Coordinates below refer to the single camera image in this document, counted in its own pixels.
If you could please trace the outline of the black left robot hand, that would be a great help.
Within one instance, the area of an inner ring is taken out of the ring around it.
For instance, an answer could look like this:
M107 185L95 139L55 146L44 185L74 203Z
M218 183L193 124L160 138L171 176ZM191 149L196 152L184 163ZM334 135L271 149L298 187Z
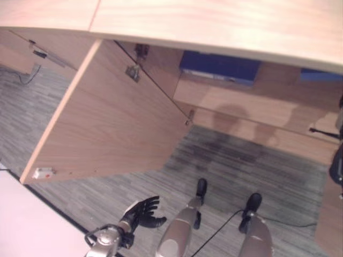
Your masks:
M130 231L134 232L140 225L145 228L158 228L165 224L167 218L154 216L154 211L157 210L160 197L153 196L143 201L137 202L133 207L129 208L121 221L126 222L130 226Z

